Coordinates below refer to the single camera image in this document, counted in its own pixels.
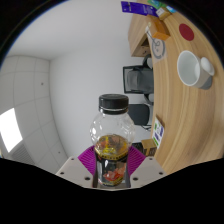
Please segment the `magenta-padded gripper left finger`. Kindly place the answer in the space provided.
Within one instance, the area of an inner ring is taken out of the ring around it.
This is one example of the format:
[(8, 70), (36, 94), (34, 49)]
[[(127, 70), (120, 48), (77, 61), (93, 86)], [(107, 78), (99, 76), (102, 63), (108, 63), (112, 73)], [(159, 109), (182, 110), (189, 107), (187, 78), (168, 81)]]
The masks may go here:
[(84, 188), (96, 188), (96, 159), (94, 147), (91, 146), (78, 157), (69, 157), (62, 165), (57, 176)]

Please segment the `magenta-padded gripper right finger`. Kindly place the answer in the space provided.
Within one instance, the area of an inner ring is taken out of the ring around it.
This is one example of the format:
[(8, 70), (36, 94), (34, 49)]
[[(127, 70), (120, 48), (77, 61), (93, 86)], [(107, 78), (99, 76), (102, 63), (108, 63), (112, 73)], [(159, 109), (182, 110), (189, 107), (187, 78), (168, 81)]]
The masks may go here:
[(165, 171), (154, 157), (146, 157), (135, 147), (129, 149), (126, 168), (128, 188), (140, 188), (165, 176)]

